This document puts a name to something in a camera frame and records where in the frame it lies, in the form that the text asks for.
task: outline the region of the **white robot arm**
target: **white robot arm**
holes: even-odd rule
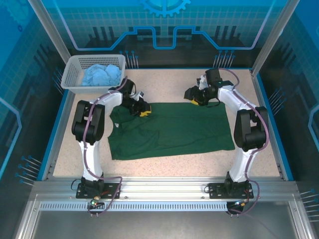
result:
[[[90,194],[88,197],[100,195],[105,188],[104,181],[98,178],[103,178],[100,163],[100,140],[104,133],[105,113],[119,105],[128,108],[130,113],[135,116],[142,117],[151,113],[150,105],[143,99],[143,92],[135,91],[132,94],[134,82],[125,80],[123,84],[118,87],[118,91],[104,95],[105,97],[100,99],[94,106],[85,137],[86,153],[84,152],[83,134],[93,102],[79,101],[75,111],[72,133],[81,147],[84,166],[81,186],[83,187],[82,190],[84,189],[87,192],[86,194]]]
[[[215,189],[217,188],[217,191],[220,191],[217,195],[223,194],[221,193],[223,190],[220,190],[220,188],[225,189],[224,194],[227,195],[223,194],[222,198],[242,196],[243,191],[251,191],[251,185],[248,183],[245,174],[248,174],[252,162],[257,155],[256,152],[253,152],[265,144],[265,130],[267,130],[264,129],[260,119],[249,106],[253,107],[262,116],[266,125],[268,124],[267,110],[265,107],[257,107],[245,100],[234,89],[230,81],[223,81],[220,78],[218,69],[210,69],[205,73],[197,79],[197,86],[189,88],[185,92],[184,98],[191,100],[193,104],[199,106],[206,106],[209,100],[218,99],[236,115],[234,139],[238,148],[235,162],[227,173],[224,185],[215,185]]]

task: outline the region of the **blue wall panel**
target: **blue wall panel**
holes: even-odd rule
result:
[[[65,64],[27,1],[1,3],[0,238],[10,239],[37,176],[21,158],[42,161],[62,99],[58,85]]]
[[[301,192],[319,191],[318,11],[317,0],[300,1],[260,72]]]
[[[211,67],[215,57],[251,67],[285,3],[44,1],[72,55],[134,50],[140,67]]]

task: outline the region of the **blue towel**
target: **blue towel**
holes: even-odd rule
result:
[[[118,86],[122,71],[115,65],[95,64],[84,70],[82,86]]]

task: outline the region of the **beige table surface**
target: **beige table surface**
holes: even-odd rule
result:
[[[189,102],[183,99],[184,92],[196,84],[196,78],[205,70],[126,70],[128,78],[135,82],[138,91],[143,91],[149,103]],[[256,105],[258,100],[249,70],[234,70],[240,78],[237,90]],[[236,82],[226,71],[220,71],[223,80]],[[71,133],[72,121],[79,100],[93,100],[96,94],[77,94],[74,99],[62,146],[53,176],[80,177],[83,174],[82,155],[75,136]],[[235,115],[226,107],[231,132],[235,127]],[[113,124],[107,113],[105,132],[100,144],[101,165],[105,176],[225,176],[233,165],[235,150],[217,151],[168,157],[154,157],[137,160],[112,160],[108,136]],[[260,152],[252,165],[251,176],[279,176],[270,144]]]

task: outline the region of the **plastic basket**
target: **plastic basket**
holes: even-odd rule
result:
[[[61,87],[76,94],[106,93],[109,88],[117,87],[125,77],[125,56],[123,55],[77,55],[70,57],[65,66]],[[108,66],[113,64],[122,70],[121,82],[117,86],[82,86],[84,69],[94,64]]]

